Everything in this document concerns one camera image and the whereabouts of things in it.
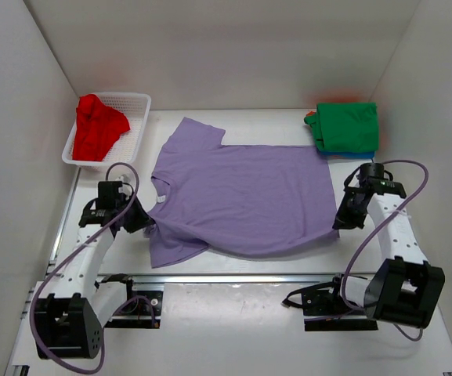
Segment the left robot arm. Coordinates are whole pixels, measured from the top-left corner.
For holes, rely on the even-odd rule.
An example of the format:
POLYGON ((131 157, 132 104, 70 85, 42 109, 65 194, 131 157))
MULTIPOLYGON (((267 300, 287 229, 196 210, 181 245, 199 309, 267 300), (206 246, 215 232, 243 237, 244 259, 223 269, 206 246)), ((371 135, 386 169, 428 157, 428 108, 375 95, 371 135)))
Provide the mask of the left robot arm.
POLYGON ((102 181, 96 198, 83 208, 75 248, 79 252, 38 296, 32 333, 42 359, 93 359, 103 344, 103 329, 114 316, 142 314, 157 326, 151 298, 139 294, 123 273, 99 278, 104 256, 117 233, 134 233, 151 224, 131 184, 102 181))

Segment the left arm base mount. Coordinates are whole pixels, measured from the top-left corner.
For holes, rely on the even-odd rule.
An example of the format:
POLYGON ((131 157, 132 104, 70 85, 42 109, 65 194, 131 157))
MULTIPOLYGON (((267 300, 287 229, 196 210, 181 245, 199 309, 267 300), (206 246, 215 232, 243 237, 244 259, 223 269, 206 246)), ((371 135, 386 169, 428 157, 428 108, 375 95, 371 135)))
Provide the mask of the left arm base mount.
POLYGON ((135 284, 132 287, 132 296, 138 296, 137 300, 112 317, 107 322, 106 328, 159 329, 164 302, 164 285, 135 284))

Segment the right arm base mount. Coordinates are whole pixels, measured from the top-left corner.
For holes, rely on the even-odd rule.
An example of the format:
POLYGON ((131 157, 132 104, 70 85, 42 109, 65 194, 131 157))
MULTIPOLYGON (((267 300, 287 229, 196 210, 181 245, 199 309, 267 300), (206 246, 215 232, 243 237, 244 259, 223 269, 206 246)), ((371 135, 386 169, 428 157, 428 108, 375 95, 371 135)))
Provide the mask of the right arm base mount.
POLYGON ((351 310, 339 296, 340 280, 313 284, 287 294, 281 305, 300 309, 305 332, 377 331, 375 321, 351 310))

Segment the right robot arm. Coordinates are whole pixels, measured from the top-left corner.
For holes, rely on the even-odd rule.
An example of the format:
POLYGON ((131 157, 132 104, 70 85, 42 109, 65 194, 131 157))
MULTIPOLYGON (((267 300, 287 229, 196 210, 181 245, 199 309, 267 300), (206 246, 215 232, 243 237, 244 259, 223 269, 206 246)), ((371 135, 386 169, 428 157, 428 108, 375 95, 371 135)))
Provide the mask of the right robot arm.
POLYGON ((368 319, 425 329, 437 306, 445 274, 432 266, 421 250, 406 206, 421 191, 408 195, 403 185, 381 163, 365 163, 344 181, 344 197, 334 219, 334 230, 354 230, 370 218, 374 229, 356 249, 340 286, 329 290, 326 303, 334 313, 348 309, 368 319), (382 262, 367 280, 351 269, 364 248, 378 239, 382 262))

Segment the purple t-shirt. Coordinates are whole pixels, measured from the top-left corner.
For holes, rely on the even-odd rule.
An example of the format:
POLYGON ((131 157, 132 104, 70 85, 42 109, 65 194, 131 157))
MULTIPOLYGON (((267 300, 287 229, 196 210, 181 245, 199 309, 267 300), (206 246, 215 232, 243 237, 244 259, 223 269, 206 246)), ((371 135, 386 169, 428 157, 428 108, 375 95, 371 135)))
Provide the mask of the purple t-shirt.
POLYGON ((209 248, 267 259, 338 237, 331 173, 316 147, 226 145, 224 135, 184 118, 161 148, 147 233, 154 268, 209 248))

